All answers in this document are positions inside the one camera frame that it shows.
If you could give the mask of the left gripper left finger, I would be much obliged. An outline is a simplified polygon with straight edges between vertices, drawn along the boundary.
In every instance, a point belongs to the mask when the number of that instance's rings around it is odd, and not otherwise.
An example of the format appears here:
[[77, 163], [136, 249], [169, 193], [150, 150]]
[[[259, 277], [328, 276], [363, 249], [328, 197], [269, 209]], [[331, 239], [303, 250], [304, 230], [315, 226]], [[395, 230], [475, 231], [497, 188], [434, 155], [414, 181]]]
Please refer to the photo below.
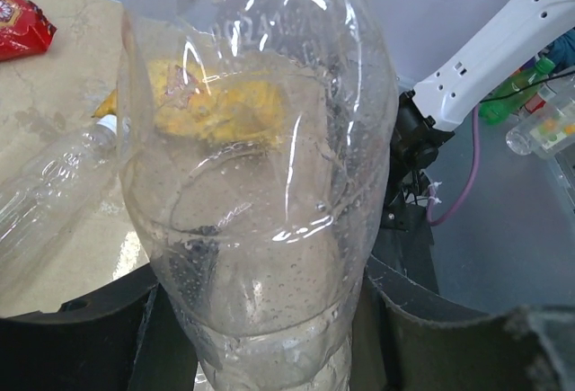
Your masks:
[[150, 266], [1, 321], [3, 390], [191, 390], [198, 360]]

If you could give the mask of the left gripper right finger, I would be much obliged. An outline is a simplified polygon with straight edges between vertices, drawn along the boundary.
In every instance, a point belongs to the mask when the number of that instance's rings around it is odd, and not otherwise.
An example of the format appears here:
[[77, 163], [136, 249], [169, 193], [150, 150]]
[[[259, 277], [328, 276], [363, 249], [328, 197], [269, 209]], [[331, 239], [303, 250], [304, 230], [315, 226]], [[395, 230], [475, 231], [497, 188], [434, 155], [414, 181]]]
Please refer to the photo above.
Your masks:
[[572, 390], [573, 307], [488, 315], [450, 302], [376, 257], [366, 283], [386, 390]]

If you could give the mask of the clear bottle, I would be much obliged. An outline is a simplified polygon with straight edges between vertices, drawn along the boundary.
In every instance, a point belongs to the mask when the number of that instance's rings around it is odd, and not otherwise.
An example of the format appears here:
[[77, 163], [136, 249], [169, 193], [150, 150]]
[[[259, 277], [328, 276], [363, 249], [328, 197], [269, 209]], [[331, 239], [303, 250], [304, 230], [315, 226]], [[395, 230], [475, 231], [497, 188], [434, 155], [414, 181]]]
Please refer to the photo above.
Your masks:
[[47, 245], [114, 174], [117, 117], [106, 115], [46, 146], [1, 184], [1, 288], [36, 268]]
[[[398, 107], [367, 0], [123, 0], [122, 43], [123, 197], [209, 384], [348, 389]], [[161, 132], [156, 58], [279, 84], [279, 141]]]

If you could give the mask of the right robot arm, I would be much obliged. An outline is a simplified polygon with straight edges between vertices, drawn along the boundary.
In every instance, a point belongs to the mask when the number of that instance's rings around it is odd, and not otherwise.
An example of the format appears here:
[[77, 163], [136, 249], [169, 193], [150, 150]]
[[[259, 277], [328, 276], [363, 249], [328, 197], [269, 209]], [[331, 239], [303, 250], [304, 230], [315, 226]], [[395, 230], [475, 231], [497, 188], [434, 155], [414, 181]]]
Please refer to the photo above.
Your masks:
[[475, 105], [574, 26], [574, 0], [509, 0], [443, 66], [399, 98], [391, 167], [427, 168]]

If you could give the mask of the clear bottle background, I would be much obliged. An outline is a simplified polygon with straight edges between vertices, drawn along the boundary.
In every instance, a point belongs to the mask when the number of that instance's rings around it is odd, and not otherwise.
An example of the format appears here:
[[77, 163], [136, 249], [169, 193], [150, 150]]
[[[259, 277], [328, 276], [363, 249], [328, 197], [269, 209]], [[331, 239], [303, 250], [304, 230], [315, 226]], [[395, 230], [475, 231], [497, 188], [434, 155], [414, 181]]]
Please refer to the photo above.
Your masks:
[[506, 135], [511, 151], [520, 156], [551, 158], [574, 143], [574, 87], [551, 98]]

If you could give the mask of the yellow chips bag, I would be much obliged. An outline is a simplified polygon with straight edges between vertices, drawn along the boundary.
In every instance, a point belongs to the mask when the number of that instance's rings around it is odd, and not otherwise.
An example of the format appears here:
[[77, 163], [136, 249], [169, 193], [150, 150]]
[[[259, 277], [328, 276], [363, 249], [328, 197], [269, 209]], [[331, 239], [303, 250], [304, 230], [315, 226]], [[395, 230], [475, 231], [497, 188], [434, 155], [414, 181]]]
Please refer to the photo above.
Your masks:
[[287, 95], [260, 73], [215, 74], [190, 62], [165, 58], [147, 63], [161, 132], [212, 144], [276, 144], [286, 118]]

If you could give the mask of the red snack bag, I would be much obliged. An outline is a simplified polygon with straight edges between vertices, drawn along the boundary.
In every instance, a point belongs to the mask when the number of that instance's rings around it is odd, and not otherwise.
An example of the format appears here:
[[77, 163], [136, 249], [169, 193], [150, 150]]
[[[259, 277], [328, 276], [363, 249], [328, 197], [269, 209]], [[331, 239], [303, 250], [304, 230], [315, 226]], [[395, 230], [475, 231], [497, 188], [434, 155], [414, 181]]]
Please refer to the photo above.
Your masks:
[[57, 28], [31, 0], [1, 0], [2, 62], [46, 53], [56, 31]]

